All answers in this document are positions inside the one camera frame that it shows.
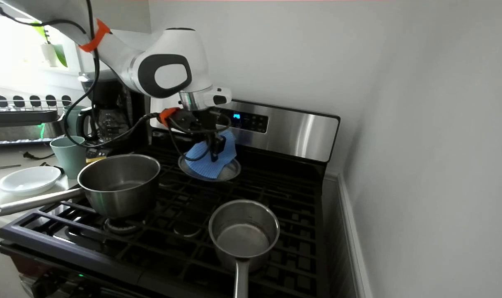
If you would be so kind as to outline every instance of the black stove grate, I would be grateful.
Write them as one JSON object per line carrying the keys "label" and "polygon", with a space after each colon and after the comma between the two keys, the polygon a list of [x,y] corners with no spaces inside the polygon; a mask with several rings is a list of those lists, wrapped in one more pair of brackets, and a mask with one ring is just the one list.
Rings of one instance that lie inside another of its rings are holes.
{"label": "black stove grate", "polygon": [[216,257],[208,221],[224,203],[254,199],[276,212],[282,234],[267,265],[251,274],[251,297],[324,297],[329,280],[320,254],[322,181],[244,164],[241,178],[209,184],[185,176],[176,158],[161,163],[156,206],[141,217],[112,224],[131,234],[117,234],[77,198],[4,227],[0,239],[148,294],[231,297],[234,275]]}

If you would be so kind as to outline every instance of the white plate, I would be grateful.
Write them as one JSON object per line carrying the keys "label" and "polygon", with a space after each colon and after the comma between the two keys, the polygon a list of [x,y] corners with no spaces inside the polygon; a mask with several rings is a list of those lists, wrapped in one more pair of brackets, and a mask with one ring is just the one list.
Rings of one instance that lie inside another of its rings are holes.
{"label": "white plate", "polygon": [[0,189],[17,198],[30,198],[52,189],[62,176],[57,168],[29,168],[0,179]]}

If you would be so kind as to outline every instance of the blue cloth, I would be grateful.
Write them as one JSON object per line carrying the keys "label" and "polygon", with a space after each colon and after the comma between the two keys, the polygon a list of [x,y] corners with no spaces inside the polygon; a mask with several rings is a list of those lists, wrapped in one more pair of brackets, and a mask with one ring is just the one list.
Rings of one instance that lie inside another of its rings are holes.
{"label": "blue cloth", "polygon": [[[224,151],[219,153],[219,160],[213,163],[211,153],[208,153],[203,160],[199,161],[188,161],[185,160],[186,166],[193,169],[198,176],[206,178],[206,179],[218,179],[223,169],[231,164],[236,160],[236,138],[233,131],[226,130],[221,133],[221,136],[226,138]],[[194,145],[188,153],[186,158],[189,160],[198,160],[199,156],[208,151],[208,143],[198,143]]]}

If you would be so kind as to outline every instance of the metal pot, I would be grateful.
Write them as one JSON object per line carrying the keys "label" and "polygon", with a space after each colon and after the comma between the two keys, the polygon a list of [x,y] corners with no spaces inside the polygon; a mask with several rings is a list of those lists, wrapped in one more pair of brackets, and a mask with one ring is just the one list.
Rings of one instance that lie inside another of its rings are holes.
{"label": "metal pot", "polygon": [[85,194],[108,219],[127,219],[148,211],[158,188],[161,164],[143,155],[125,155],[88,164],[78,174],[82,189],[45,194],[0,206],[0,217]]}
{"label": "metal pot", "polygon": [[233,201],[213,214],[209,236],[221,264],[236,270],[234,297],[247,298],[249,272],[267,262],[281,239],[279,219],[256,201]]}

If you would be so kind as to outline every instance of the long pot handle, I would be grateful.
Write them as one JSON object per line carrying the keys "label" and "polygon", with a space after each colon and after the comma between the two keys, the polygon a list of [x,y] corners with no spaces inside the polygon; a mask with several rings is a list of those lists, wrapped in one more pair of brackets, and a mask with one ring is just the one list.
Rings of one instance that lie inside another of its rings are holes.
{"label": "long pot handle", "polygon": [[9,204],[0,206],[0,217],[9,216],[9,214],[17,214],[22,211],[29,211],[29,209],[35,209],[40,206],[47,206],[52,203],[65,201],[65,199],[70,199],[70,198],[75,198],[80,194],[82,194],[82,189],[75,188],[75,189],[64,191],[64,193],[52,193],[52,194],[44,194],[44,196],[24,199],[24,201],[9,203]]}
{"label": "long pot handle", "polygon": [[236,289],[234,298],[249,297],[249,261],[236,261]]}

